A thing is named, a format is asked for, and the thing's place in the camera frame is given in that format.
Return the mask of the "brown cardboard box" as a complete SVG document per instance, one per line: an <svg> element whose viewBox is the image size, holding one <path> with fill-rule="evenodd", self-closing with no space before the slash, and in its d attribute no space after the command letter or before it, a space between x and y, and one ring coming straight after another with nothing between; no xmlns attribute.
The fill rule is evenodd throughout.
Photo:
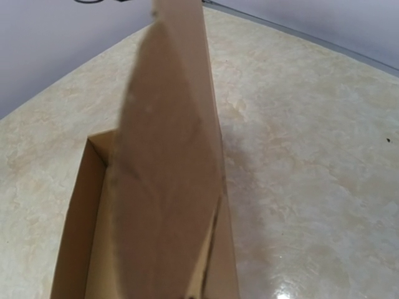
<svg viewBox="0 0 399 299"><path fill-rule="evenodd" d="M201 1L154 1L118 126L87 138L52 298L238 298Z"/></svg>

